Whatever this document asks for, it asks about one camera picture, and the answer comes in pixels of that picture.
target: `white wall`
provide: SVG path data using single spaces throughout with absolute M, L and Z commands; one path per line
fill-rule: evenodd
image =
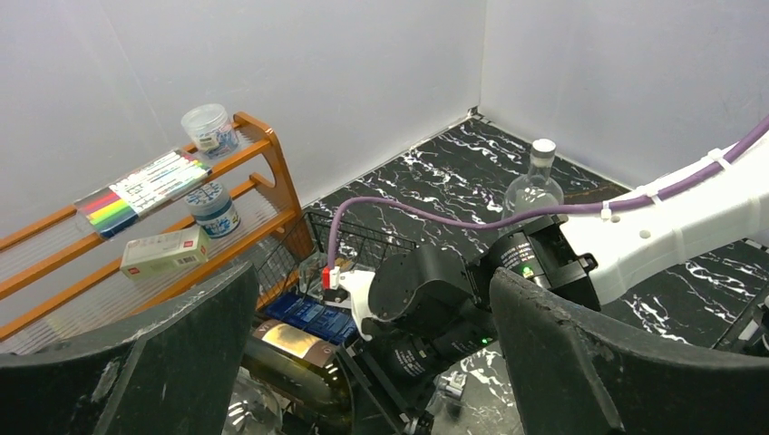
M 301 199 L 322 196 L 478 104 L 484 18 L 463 0 L 5 0 L 0 237 L 187 143 L 180 117 L 206 102 L 272 125 Z
M 769 113 L 765 0 L 489 0 L 481 113 L 630 185 Z

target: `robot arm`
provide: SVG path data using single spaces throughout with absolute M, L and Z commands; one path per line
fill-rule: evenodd
M 617 199 L 648 195 L 715 160 L 725 170 L 690 190 L 655 205 L 603 217 L 569 216 L 560 226 L 577 255 L 590 254 L 589 272 L 601 305 L 622 296 L 648 277 L 769 227 L 769 139 L 764 135 L 734 164 L 712 151 L 676 172 Z
M 365 340 L 417 337 L 424 343 L 414 346 L 414 353 L 421 346 L 438 349 L 440 363 L 433 366 L 440 371 L 496 339 L 489 284 L 498 267 L 599 311 L 657 272 L 767 229 L 769 213 L 761 213 L 769 206 L 769 183 L 761 179 L 769 161 L 767 141 L 762 137 L 733 164 L 723 160 L 723 151 L 713 151 L 616 198 L 647 195 L 654 200 L 649 207 L 617 213 L 606 209 L 600 216 L 544 216 L 514 227 L 469 262 L 421 246 L 386 259 L 375 273 L 347 272 L 338 282 L 351 295 Z M 657 198 L 658 190 L 714 161 L 725 170 L 672 198 Z M 411 361 L 411 356 L 393 361 L 403 359 Z

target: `colored marker set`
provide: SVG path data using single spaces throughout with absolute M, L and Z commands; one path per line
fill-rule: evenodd
M 211 167 L 174 150 L 74 205 L 102 238 L 111 238 L 155 208 L 199 186 Z

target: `plastic container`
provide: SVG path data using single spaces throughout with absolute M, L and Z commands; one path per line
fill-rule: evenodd
M 181 126 L 206 157 L 217 159 L 238 148 L 238 135 L 221 104 L 204 104 L 181 117 Z
M 211 181 L 184 198 L 187 209 L 211 238 L 221 238 L 240 224 L 232 197 L 224 186 Z

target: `red connector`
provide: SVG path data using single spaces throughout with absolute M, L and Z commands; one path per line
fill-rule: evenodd
M 329 269 L 328 266 L 323 268 L 321 279 L 323 282 L 323 288 L 336 290 L 339 288 L 339 266 Z

